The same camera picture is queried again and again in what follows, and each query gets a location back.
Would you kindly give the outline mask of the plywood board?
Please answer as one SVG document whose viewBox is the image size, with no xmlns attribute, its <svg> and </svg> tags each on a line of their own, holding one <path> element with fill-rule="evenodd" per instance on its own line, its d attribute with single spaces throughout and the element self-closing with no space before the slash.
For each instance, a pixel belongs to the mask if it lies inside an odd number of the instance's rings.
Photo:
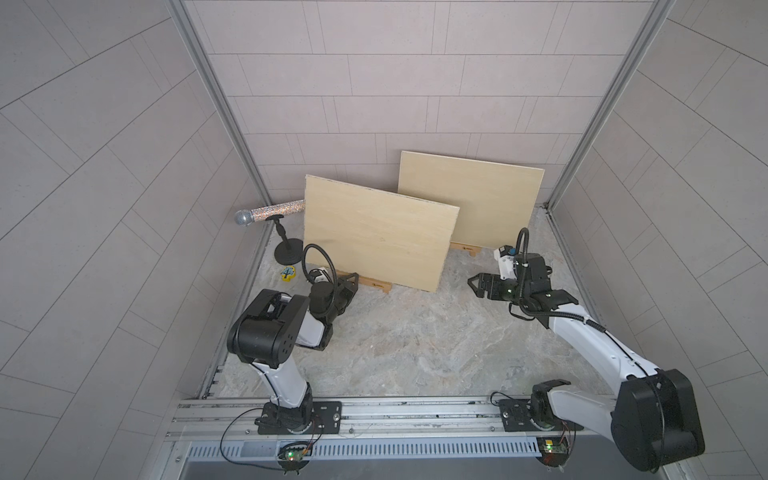
<svg viewBox="0 0 768 480">
<path fill-rule="evenodd" d="M 308 175 L 304 242 L 335 268 L 426 292 L 438 289 L 460 209 Z"/>
<path fill-rule="evenodd" d="M 497 248 L 529 225 L 543 177 L 540 168 L 403 151 L 398 192 L 458 207 L 454 243 Z"/>
</svg>

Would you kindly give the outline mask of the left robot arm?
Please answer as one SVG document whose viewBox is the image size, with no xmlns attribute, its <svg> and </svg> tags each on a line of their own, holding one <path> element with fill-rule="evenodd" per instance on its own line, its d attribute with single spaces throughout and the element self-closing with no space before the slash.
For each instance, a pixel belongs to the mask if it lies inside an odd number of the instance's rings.
<svg viewBox="0 0 768 480">
<path fill-rule="evenodd" d="M 337 271 L 328 253 L 311 243 L 301 256 L 311 284 L 307 296 L 264 289 L 230 328 L 226 346 L 240 362 L 254 368 L 272 395 L 262 413 L 266 432 L 302 433 L 313 423 L 312 388 L 293 358 L 296 346 L 324 350 L 333 323 L 345 313 L 358 289 L 358 273 Z"/>
</svg>

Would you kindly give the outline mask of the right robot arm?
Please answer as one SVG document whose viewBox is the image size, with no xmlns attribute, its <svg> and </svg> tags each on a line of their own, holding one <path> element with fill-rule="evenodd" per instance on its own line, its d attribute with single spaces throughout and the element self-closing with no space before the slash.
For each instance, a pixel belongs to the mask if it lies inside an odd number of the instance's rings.
<svg viewBox="0 0 768 480">
<path fill-rule="evenodd" d="M 497 249 L 499 271 L 479 273 L 467 283 L 476 297 L 507 304 L 516 319 L 540 323 L 577 350 L 603 377 L 613 395 L 582 391 L 555 379 L 532 388 L 531 424 L 541 431 L 559 429 L 570 452 L 579 425 L 612 441 L 635 469 L 661 467 L 704 453 L 705 438 L 694 388 L 676 369 L 664 370 L 599 324 L 576 297 L 551 285 L 552 269 L 529 250 L 522 228 L 515 245 Z"/>
</svg>

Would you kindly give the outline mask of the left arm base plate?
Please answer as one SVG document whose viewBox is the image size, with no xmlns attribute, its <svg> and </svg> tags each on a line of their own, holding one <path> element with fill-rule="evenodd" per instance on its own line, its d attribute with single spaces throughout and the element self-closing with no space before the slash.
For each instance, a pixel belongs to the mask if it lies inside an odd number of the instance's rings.
<svg viewBox="0 0 768 480">
<path fill-rule="evenodd" d="M 313 401 L 296 408 L 264 405 L 254 424 L 259 435 L 337 434 L 342 417 L 340 401 Z"/>
</svg>

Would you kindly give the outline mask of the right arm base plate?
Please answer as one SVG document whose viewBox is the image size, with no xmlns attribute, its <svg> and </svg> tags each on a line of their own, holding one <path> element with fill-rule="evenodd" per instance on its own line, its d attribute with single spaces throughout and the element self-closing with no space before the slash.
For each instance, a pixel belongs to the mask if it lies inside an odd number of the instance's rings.
<svg viewBox="0 0 768 480">
<path fill-rule="evenodd" d="M 514 432 L 564 432 L 583 431 L 584 428 L 571 421 L 562 421 L 554 418 L 537 423 L 534 420 L 530 407 L 530 400 L 523 398 L 503 397 L 493 400 L 492 403 L 499 411 L 503 430 L 507 433 Z"/>
</svg>

